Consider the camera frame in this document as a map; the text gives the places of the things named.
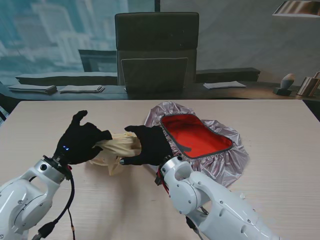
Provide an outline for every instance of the gloved robot hand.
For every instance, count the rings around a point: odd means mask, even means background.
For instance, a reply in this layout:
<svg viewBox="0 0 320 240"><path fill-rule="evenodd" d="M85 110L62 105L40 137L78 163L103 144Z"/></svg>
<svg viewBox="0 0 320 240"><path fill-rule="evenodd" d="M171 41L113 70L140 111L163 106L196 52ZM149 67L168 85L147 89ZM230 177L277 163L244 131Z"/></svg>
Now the gloved robot hand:
<svg viewBox="0 0 320 240"><path fill-rule="evenodd" d="M140 140L141 154L138 156L124 157L120 160L122 165L160 165L166 156L172 156L172 150L164 131L159 126L147 127L127 126L124 130L133 132Z"/></svg>
<svg viewBox="0 0 320 240"><path fill-rule="evenodd" d="M95 146L97 142L112 140L108 130L101 131L90 122L80 125L80 121L87 114L86 110L82 110L74 115L70 126L60 138L53 158L59 158L61 164L81 164L89 161L102 151L101 147Z"/></svg>

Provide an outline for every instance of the glass wall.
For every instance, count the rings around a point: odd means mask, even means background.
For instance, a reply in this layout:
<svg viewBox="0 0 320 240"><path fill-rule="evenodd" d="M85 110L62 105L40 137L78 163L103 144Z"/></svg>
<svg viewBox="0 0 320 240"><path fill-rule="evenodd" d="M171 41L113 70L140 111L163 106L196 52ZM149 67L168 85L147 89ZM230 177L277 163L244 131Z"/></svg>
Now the glass wall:
<svg viewBox="0 0 320 240"><path fill-rule="evenodd" d="M154 0L1 0L0 81L83 72L79 50L116 49L115 14L154 10Z"/></svg>

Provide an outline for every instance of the table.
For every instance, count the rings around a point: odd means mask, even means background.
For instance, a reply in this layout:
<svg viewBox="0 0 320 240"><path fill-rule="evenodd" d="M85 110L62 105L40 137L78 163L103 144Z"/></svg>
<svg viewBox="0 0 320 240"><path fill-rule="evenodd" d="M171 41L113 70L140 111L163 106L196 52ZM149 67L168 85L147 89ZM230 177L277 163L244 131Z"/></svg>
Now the table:
<svg viewBox="0 0 320 240"><path fill-rule="evenodd" d="M88 110L82 123L122 133L144 122L160 100L24 101L0 127L0 183L22 174L43 154L51 156L73 114ZM300 100L177 100L200 119L216 119L239 131L250 162L230 189L243 191L265 223L288 240L320 235L320 123ZM127 166L116 176L104 167L73 167L71 213L77 240L197 240L165 190L145 166ZM70 183L63 182L51 211L30 236L65 206ZM49 237L72 239L66 214Z"/></svg>
<svg viewBox="0 0 320 240"><path fill-rule="evenodd" d="M206 89L203 83L188 84L181 92L164 92L153 94L130 93L127 94L125 86L106 85L105 90L100 93L59 93L52 95L33 92L11 92L9 89L0 84L1 94L6 97L2 102L10 103L7 112L13 110L19 101L64 101L64 100L179 100L179 99L301 99L320 102L320 90L312 97L302 97L296 95L299 86L292 86L294 91L290 96L280 96L273 93L278 83L270 82L253 82L239 81L245 84L247 88L223 88L223 89Z"/></svg>

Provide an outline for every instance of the glove finger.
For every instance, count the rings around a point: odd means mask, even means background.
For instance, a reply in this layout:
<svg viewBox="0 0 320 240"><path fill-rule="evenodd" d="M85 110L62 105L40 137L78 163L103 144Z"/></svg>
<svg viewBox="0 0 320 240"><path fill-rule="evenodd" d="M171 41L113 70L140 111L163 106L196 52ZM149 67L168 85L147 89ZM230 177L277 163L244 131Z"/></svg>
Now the glove finger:
<svg viewBox="0 0 320 240"><path fill-rule="evenodd" d="M87 122L85 125L83 125L84 127L88 128L88 129L97 129L96 125L94 125L91 122Z"/></svg>
<svg viewBox="0 0 320 240"><path fill-rule="evenodd" d="M102 131L96 138L96 142L100 142L102 140L112 140L112 135L109 130Z"/></svg>
<svg viewBox="0 0 320 240"><path fill-rule="evenodd" d="M124 157L120 160L121 165L142 165L146 164L144 158L140 155Z"/></svg>
<svg viewBox="0 0 320 240"><path fill-rule="evenodd" d="M88 114L87 110L78 111L77 114L73 115L70 125L80 125L80 121Z"/></svg>
<svg viewBox="0 0 320 240"><path fill-rule="evenodd" d="M146 130L146 126L145 125L140 125L140 126L127 126L124 128L124 130L126 130L127 132L132 132L135 133L135 135L140 139L140 137L142 136L143 132Z"/></svg>
<svg viewBox="0 0 320 240"><path fill-rule="evenodd" d="M88 154L88 161L94 159L103 149L99 146L95 146L92 148L90 153Z"/></svg>

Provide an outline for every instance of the red bag lining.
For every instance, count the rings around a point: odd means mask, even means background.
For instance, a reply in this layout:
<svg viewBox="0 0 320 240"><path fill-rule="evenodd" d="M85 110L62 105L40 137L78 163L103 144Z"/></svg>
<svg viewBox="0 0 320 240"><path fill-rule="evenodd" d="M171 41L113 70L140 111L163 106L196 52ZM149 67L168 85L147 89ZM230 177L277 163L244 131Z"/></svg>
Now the red bag lining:
<svg viewBox="0 0 320 240"><path fill-rule="evenodd" d="M229 138L212 131L193 114L166 115L161 124L179 150L189 158L213 155L233 145Z"/></svg>

